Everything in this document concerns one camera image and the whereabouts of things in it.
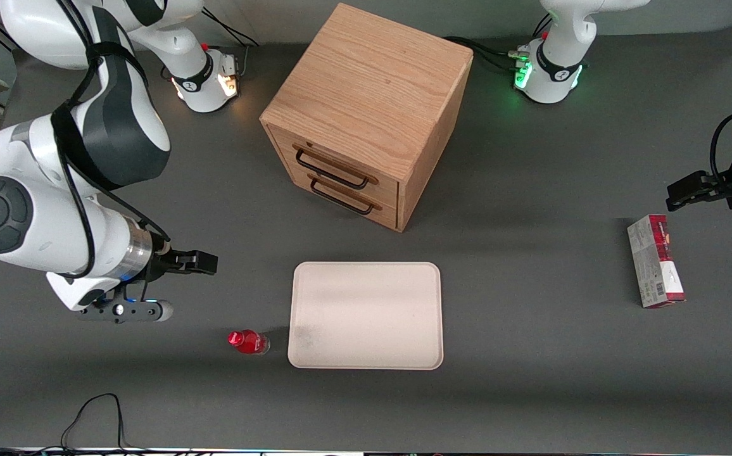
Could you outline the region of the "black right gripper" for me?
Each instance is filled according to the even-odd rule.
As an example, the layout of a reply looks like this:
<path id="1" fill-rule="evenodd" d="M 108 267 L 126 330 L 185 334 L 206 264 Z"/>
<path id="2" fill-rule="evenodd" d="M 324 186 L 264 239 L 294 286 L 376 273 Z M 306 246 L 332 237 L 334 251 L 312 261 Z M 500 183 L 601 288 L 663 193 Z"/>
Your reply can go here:
<path id="1" fill-rule="evenodd" d="M 218 257 L 204 251 L 179 251 L 164 244 L 153 251 L 151 259 L 141 271 L 141 280 L 149 283 L 166 274 L 203 274 L 213 276 L 217 272 Z"/>

